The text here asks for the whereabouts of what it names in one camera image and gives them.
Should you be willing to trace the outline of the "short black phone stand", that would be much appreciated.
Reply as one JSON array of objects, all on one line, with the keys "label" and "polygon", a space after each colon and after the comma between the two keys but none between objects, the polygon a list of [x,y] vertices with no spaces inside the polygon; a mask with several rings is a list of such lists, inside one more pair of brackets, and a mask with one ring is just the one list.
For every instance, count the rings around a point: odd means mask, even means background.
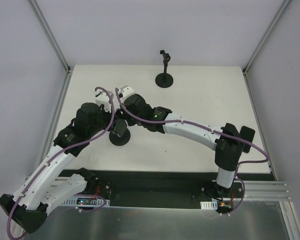
[{"label": "short black phone stand", "polygon": [[130,141],[131,133],[129,129],[126,129],[122,136],[118,136],[116,131],[114,129],[111,129],[108,138],[113,145],[121,147]]}]

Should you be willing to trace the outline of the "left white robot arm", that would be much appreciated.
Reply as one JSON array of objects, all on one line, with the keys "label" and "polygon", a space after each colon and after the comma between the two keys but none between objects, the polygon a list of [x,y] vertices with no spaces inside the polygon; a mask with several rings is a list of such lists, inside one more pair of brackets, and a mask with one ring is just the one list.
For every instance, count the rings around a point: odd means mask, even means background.
[{"label": "left white robot arm", "polygon": [[100,105],[86,102],[75,118],[54,139],[45,159],[29,179],[13,194],[3,194],[0,206],[8,216],[6,232],[13,240],[11,224],[19,225],[25,234],[37,231],[50,213],[77,194],[103,199],[101,185],[95,174],[82,167],[65,182],[50,190],[59,174],[90,142],[109,132],[115,120],[115,105],[104,100]]}]

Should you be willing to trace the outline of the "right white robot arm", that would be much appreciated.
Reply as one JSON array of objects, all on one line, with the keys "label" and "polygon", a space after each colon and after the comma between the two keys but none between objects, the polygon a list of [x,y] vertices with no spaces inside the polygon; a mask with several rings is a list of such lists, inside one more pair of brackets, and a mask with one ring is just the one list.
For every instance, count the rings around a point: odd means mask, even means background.
[{"label": "right white robot arm", "polygon": [[152,108],[139,94],[126,97],[117,92],[116,97],[129,126],[138,125],[150,132],[180,136],[213,150],[214,162],[218,166],[214,191],[223,198],[232,193],[237,164],[244,148],[243,143],[234,139],[240,136],[234,125],[226,123],[213,130],[207,125],[183,120],[168,108]]}]

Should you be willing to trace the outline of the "black smartphone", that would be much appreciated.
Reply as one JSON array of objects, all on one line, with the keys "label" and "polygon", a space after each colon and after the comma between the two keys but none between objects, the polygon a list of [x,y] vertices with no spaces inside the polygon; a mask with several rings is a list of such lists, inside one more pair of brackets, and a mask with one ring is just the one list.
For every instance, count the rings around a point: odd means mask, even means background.
[{"label": "black smartphone", "polygon": [[115,134],[119,138],[121,138],[124,135],[125,131],[127,130],[127,123],[126,123],[126,121],[124,119],[117,120],[117,122],[114,125],[114,129],[113,130],[114,130]]},{"label": "black smartphone", "polygon": [[[240,129],[240,132],[239,132],[241,138],[250,143],[253,142],[255,133],[256,133],[256,131],[254,129],[247,127],[247,126],[242,126]],[[251,149],[251,146],[248,145],[247,143],[245,143],[242,151],[244,153],[248,154],[250,152],[250,149]]]}]

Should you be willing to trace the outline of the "tall black phone stand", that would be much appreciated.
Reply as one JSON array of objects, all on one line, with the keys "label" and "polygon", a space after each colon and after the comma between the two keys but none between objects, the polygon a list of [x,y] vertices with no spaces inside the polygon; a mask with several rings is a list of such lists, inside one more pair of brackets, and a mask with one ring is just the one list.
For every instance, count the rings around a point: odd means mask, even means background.
[{"label": "tall black phone stand", "polygon": [[171,60],[171,56],[165,50],[160,50],[159,53],[163,57],[163,72],[156,76],[155,83],[160,88],[169,88],[174,83],[173,77],[167,73],[168,62]]}]

